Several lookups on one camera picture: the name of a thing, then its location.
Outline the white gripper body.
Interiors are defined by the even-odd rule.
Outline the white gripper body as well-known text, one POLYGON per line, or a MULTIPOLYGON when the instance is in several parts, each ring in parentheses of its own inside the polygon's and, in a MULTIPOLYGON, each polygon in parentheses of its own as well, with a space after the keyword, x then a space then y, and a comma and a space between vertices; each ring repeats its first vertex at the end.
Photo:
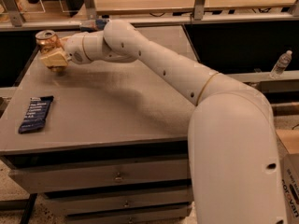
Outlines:
POLYGON ((64 51, 73 63, 86 63, 86 56, 83 50, 83 34, 69 36, 64 44, 64 51))

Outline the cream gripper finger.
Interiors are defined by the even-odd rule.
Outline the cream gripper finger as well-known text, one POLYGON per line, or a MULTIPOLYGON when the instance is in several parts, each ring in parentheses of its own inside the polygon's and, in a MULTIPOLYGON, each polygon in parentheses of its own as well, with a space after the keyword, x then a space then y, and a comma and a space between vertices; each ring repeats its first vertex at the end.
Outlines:
POLYGON ((68 56, 62 48, 42 50, 40 61, 49 69, 66 68, 68 66, 68 56))

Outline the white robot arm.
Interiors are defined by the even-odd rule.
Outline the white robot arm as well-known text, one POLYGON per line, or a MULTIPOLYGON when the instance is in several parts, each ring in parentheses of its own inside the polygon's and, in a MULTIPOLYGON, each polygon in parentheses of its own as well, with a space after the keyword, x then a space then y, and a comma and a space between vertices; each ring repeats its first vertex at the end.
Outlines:
POLYGON ((188 149, 199 224, 288 224, 273 111, 262 93, 147 39, 127 21, 36 38, 51 70, 139 60, 194 105, 188 149))

